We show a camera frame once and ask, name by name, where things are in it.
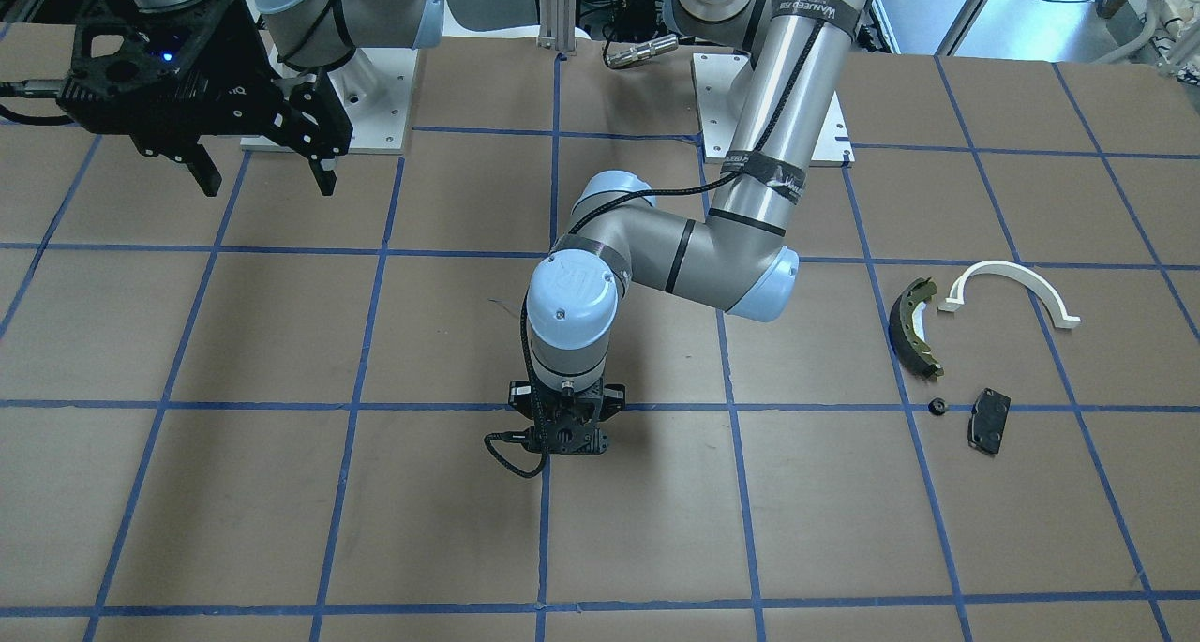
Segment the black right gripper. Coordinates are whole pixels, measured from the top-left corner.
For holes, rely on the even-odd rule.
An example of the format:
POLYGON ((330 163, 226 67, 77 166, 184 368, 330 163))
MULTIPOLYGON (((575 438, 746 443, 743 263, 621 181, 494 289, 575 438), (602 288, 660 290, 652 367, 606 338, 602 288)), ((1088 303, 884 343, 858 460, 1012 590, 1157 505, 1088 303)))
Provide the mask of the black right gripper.
MULTIPOLYGON (((184 163, 202 193, 223 178, 202 137, 262 137, 286 113, 282 77, 245 0, 140 8, 86 0, 56 107, 90 132, 126 134, 148 156, 184 163)), ((308 156, 319 193, 336 190, 338 151, 308 156)))

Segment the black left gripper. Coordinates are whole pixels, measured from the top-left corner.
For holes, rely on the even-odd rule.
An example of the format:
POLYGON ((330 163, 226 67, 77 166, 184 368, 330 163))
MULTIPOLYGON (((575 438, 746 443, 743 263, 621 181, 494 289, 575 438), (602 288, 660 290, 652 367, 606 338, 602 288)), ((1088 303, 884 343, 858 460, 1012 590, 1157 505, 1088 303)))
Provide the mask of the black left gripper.
POLYGON ((596 382, 582 390, 564 394, 534 382, 541 400, 544 424, 524 431, 509 432, 508 442, 521 444, 528 454, 541 454, 548 446, 552 455, 600 455, 608 449, 608 434, 600 428, 608 418, 624 412, 625 386, 596 382))

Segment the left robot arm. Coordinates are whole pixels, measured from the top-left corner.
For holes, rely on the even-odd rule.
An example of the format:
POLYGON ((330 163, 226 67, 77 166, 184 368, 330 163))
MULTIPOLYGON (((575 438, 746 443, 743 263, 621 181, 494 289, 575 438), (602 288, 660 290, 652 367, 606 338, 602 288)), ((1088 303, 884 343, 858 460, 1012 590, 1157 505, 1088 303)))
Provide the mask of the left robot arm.
POLYGON ((704 220, 656 208, 630 172, 592 178, 521 314, 526 382, 509 403, 532 425, 488 434, 546 460, 604 454, 600 425, 624 408, 604 382, 608 332, 631 283, 754 322, 782 313, 799 269, 785 244, 836 78, 870 0, 664 0, 671 30, 746 52, 736 126, 704 220))

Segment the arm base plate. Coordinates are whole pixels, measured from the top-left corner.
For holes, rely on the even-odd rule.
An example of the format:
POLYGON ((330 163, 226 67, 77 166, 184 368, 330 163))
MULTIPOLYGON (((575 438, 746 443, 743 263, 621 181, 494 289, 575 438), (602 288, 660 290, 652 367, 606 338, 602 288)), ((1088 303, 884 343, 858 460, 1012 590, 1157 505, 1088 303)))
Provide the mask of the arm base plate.
MULTIPOLYGON (((704 160, 719 164, 728 146, 746 100, 752 68, 745 55, 733 53, 695 53, 692 79, 696 90, 698 124, 704 160)), ((854 155, 848 128, 839 103, 832 97, 812 154, 814 167, 840 167, 852 163, 854 155)))
POLYGON ((361 47, 334 52, 323 58, 304 53, 286 61, 280 47, 271 49, 287 112, 270 112, 271 132, 244 138, 244 148, 293 150, 325 168, 347 154, 402 152, 419 52, 361 47))

